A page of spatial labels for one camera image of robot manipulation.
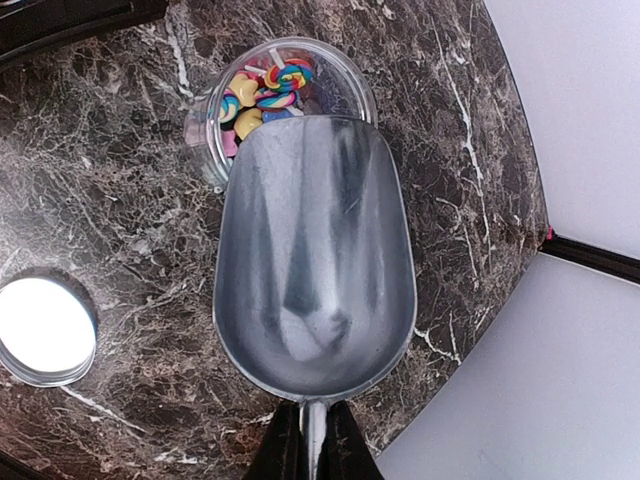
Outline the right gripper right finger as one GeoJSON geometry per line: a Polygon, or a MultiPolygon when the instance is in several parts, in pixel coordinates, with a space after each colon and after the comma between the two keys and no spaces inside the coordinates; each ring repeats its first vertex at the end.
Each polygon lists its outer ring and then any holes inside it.
{"type": "Polygon", "coordinates": [[[346,402],[333,405],[327,416],[324,478],[383,480],[346,402]]]}

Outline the clear plastic jar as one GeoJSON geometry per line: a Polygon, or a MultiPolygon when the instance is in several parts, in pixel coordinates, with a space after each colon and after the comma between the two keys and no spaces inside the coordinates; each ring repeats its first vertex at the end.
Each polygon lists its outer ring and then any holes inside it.
{"type": "Polygon", "coordinates": [[[347,55],[312,38],[278,38],[240,55],[194,99],[184,139],[205,180],[220,194],[239,146],[252,131],[309,115],[378,124],[373,92],[347,55]]]}

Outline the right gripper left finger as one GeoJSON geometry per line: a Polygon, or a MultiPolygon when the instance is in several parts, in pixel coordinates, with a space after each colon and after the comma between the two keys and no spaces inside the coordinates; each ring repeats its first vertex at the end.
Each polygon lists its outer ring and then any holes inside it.
{"type": "Polygon", "coordinates": [[[304,442],[296,403],[281,402],[247,471],[247,480],[306,478],[304,442]]]}

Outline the silver metal scoop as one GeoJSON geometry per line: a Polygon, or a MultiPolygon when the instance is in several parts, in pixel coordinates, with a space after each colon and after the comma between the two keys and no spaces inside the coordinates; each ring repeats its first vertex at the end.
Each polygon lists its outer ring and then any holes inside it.
{"type": "Polygon", "coordinates": [[[319,475],[330,407],[406,352],[417,287],[401,186],[372,124],[336,115],[264,124],[229,174],[213,317],[232,363],[297,403],[305,475],[319,475]]]}

